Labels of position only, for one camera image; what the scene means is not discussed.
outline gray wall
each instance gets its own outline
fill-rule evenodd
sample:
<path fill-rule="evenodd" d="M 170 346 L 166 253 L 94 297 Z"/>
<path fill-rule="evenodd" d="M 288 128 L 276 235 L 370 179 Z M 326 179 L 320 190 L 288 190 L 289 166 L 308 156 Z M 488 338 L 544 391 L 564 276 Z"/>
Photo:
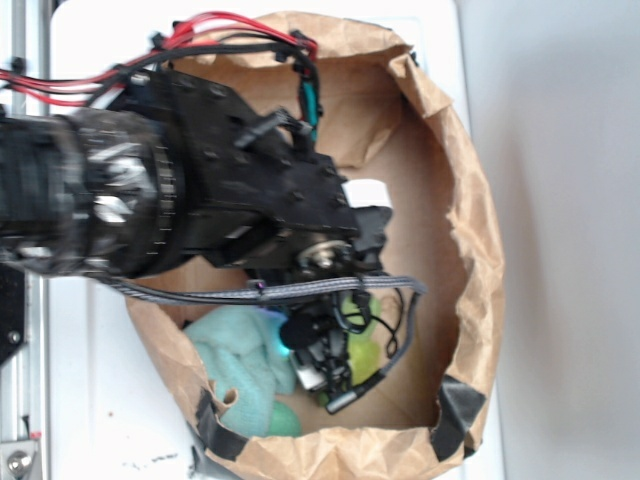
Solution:
<path fill-rule="evenodd" d="M 640 478 L 640 2 L 459 0 L 507 256 L 507 478 Z"/>

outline brown paper bag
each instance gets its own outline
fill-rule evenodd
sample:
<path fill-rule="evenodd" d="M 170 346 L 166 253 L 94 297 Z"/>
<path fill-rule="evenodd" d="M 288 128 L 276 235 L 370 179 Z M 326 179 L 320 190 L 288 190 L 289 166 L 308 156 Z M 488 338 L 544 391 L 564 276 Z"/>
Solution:
<path fill-rule="evenodd" d="M 335 416 L 304 392 L 280 399 L 299 415 L 302 437 L 246 439 L 220 423 L 233 399 L 214 397 L 179 329 L 206 309 L 129 300 L 131 318 L 207 455 L 243 478 L 433 478 L 479 447 L 496 371 L 504 259 L 486 178 L 451 100 L 396 34 L 301 13 L 261 21 L 298 29 L 320 45 L 325 115 L 317 150 L 350 178 L 387 183 L 394 217 L 385 269 L 430 288 L 414 344 L 384 382 Z M 297 76 L 269 55 L 185 60 L 177 68 L 231 86 L 258 113 L 280 105 L 297 111 Z M 145 283 L 204 291 L 245 281 L 239 271 L 216 271 L 196 259 Z"/>

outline black connector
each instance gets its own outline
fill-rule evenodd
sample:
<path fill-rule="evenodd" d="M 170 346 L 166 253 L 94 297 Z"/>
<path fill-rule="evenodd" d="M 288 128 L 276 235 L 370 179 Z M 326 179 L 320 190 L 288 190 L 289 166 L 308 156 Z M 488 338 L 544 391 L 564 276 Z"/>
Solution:
<path fill-rule="evenodd" d="M 368 391 L 372 390 L 376 385 L 384 380 L 384 378 L 384 374 L 378 370 L 360 385 L 356 385 L 351 390 L 347 390 L 327 403 L 327 406 L 325 407 L 327 412 L 331 415 L 338 413 L 343 408 L 351 405 L 357 399 L 363 397 Z"/>

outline red wire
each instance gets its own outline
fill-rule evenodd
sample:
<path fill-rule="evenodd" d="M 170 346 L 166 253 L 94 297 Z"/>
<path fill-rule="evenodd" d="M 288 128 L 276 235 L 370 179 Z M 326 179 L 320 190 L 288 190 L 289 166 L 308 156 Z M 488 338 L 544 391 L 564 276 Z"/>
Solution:
<path fill-rule="evenodd" d="M 212 27 L 205 29 L 202 32 L 195 32 L 195 27 L 201 25 L 205 22 L 209 22 L 212 20 L 229 20 L 237 22 L 233 25 L 223 25 L 219 27 Z M 163 47 L 167 50 L 179 49 L 181 46 L 184 46 L 191 40 L 193 40 L 196 36 L 216 32 L 216 31 L 224 31 L 224 30 L 241 30 L 241 31 L 252 31 L 257 33 L 262 33 L 268 35 L 272 38 L 276 38 L 280 41 L 288 43 L 293 46 L 303 47 L 309 50 L 309 57 L 311 60 L 316 59 L 318 45 L 315 41 L 309 39 L 299 39 L 294 37 L 293 35 L 288 35 L 282 33 L 278 30 L 275 30 L 263 23 L 252 20 L 247 17 L 243 17 L 242 15 L 237 15 L 235 13 L 229 12 L 205 12 L 199 15 L 192 17 L 185 22 L 182 22 L 176 26 L 173 34 L 168 37 L 163 42 Z M 192 43 L 192 45 L 217 45 L 218 42 L 215 40 L 209 40 L 205 42 L 196 42 Z M 134 58 L 133 60 L 127 62 L 125 65 L 132 65 L 134 63 L 140 62 L 145 58 L 153 55 L 155 52 L 151 51 L 145 55 Z M 117 69 L 109 69 L 106 72 L 96 75 L 94 77 L 89 77 L 81 80 L 67 80 L 67 81 L 48 81 L 41 80 L 38 78 L 25 77 L 21 75 L 15 75 L 13 72 L 0 69 L 0 81 L 7 81 L 12 84 L 12 87 L 15 91 L 25 93 L 30 95 L 38 100 L 51 104 L 51 105 L 60 105 L 67 107 L 78 107 L 83 106 L 84 102 L 82 101 L 70 101 L 70 100 L 58 100 L 54 98 L 47 97 L 38 93 L 45 92 L 49 94 L 89 94 L 92 93 L 100 83 L 112 78 L 114 75 L 118 74 Z"/>
<path fill-rule="evenodd" d="M 24 93 L 33 98 L 40 100 L 41 102 L 48 103 L 49 105 L 58 105 L 60 107 L 82 107 L 84 102 L 81 100 L 58 100 L 56 98 L 47 97 L 38 92 L 34 92 L 33 90 L 29 90 L 28 88 L 15 86 L 13 89 L 16 92 Z"/>

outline light blue cloth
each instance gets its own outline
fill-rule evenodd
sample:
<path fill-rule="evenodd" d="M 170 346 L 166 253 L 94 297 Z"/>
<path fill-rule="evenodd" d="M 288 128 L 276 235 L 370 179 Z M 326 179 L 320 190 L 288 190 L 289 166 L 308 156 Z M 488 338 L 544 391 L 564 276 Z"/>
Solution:
<path fill-rule="evenodd" d="M 215 394 L 223 399 L 235 387 L 238 400 L 222 417 L 228 428 L 250 437 L 269 430 L 276 393 L 291 394 L 296 375 L 279 329 L 286 317 L 250 306 L 220 307 L 185 328 Z"/>

